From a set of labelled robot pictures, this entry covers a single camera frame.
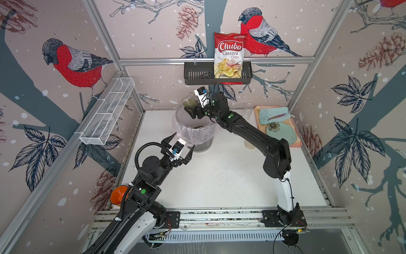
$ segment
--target light blue plate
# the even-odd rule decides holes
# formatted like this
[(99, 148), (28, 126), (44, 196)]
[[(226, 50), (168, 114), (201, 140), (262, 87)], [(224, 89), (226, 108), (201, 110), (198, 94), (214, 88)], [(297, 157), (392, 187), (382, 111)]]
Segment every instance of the light blue plate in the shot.
[(286, 139), (289, 145), (293, 145), (296, 142), (296, 132), (292, 127), (281, 122), (270, 123), (266, 127), (266, 134), (270, 137), (276, 138), (277, 140)]

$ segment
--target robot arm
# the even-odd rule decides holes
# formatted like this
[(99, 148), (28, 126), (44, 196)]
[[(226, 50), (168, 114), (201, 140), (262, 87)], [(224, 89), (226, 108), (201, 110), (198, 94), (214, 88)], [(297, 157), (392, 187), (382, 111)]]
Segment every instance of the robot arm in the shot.
[(249, 124), (242, 116), (230, 111), (227, 98), (222, 92), (209, 96), (207, 90), (201, 87), (195, 90), (200, 106), (185, 107), (185, 111), (194, 119), (208, 116), (224, 129), (235, 133), (251, 144), (265, 156), (263, 169), (274, 178), (278, 195), (279, 219), (283, 225), (290, 225), (299, 214), (299, 204), (296, 203), (290, 186), (290, 157), (289, 144), (286, 140), (277, 140), (262, 133)]

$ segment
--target blue cloth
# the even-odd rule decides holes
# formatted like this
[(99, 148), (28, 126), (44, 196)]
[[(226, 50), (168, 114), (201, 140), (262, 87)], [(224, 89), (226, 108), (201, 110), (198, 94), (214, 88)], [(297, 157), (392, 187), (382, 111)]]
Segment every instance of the blue cloth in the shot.
[(273, 122), (283, 122), (291, 117), (287, 107), (278, 107), (259, 110), (259, 123), (270, 124)]

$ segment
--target plastic bag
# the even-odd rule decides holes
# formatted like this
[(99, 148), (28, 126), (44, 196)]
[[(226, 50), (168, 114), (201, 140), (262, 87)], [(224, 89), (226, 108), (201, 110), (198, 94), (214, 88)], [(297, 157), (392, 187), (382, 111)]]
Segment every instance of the plastic bag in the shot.
[(177, 135), (187, 142), (187, 146), (203, 144), (214, 136), (216, 130), (216, 124), (208, 116), (193, 119), (183, 105), (177, 108), (172, 126)]

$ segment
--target black wire basket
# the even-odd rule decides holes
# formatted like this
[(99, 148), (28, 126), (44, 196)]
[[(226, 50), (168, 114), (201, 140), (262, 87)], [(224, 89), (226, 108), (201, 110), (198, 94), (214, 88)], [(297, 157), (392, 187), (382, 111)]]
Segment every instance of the black wire basket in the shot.
[(247, 85), (251, 82), (253, 71), (251, 62), (242, 63), (241, 78), (215, 78), (213, 62), (185, 62), (184, 78), (186, 85), (218, 85), (221, 83)]

